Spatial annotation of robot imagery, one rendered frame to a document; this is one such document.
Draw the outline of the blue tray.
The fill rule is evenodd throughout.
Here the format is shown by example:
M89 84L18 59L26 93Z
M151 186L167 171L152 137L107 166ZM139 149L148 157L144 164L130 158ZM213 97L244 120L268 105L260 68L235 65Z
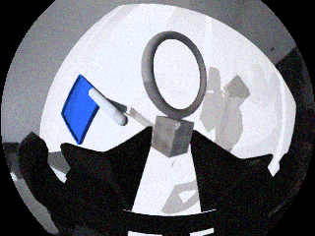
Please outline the blue tray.
M70 130L75 142L80 146L94 121L95 114L99 111L99 106L88 94L92 88L95 89L94 84L88 82L83 75L79 75L67 95L62 113L60 113L67 129Z

